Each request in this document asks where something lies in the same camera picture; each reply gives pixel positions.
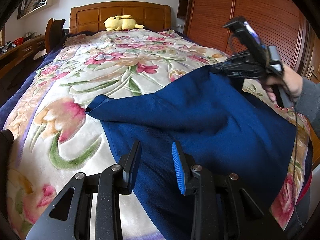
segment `red basket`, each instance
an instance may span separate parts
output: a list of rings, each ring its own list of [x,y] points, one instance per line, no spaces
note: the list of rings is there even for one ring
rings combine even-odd
[[[17,46],[19,46],[23,43],[23,38],[18,38],[13,43],[16,44]]]

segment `person's arm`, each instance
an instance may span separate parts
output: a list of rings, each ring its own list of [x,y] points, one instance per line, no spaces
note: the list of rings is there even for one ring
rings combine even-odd
[[[315,84],[310,80],[302,78],[286,65],[284,66],[283,79],[296,101],[297,112],[308,118],[313,130],[318,138],[320,138],[320,84]],[[276,102],[276,96],[271,86],[275,84],[281,85],[282,81],[271,76],[266,81],[262,81],[261,84],[270,100]]]

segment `human hand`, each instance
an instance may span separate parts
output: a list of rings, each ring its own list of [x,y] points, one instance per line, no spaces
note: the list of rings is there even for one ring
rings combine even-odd
[[[290,90],[293,99],[296,100],[300,96],[302,91],[302,77],[289,66],[284,65],[283,80],[288,86],[288,89]],[[288,93],[287,87],[284,85],[283,81],[279,77],[269,76],[265,80],[260,80],[260,83],[263,89],[267,92],[267,95],[270,98],[270,100],[274,103],[276,102],[276,95],[273,93],[272,85],[283,85],[284,90]]]

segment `wooden chair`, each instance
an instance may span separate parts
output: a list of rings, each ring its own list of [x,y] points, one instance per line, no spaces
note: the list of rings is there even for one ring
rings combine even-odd
[[[65,19],[63,20],[55,20],[50,19],[47,28],[45,30],[45,49],[47,50],[47,54],[50,53],[61,41],[63,34],[62,29],[63,25],[66,22]]]

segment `metal screw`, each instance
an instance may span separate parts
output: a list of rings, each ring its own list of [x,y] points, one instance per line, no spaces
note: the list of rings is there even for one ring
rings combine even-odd
[[[192,169],[193,169],[194,171],[201,171],[201,170],[202,170],[202,166],[196,164],[196,165],[193,165],[193,166],[192,166]]]
[[[231,174],[229,175],[229,177],[230,177],[230,179],[232,179],[232,180],[237,180],[237,179],[239,179],[239,176],[238,176],[238,174],[236,174],[236,173],[231,173]]]
[[[119,169],[121,169],[122,167],[121,167],[121,165],[119,165],[119,164],[115,164],[115,165],[112,165],[112,167],[111,167],[111,169],[113,170],[113,171],[119,171]]]
[[[84,174],[82,172],[79,172],[75,175],[76,179],[82,179],[84,177]]]

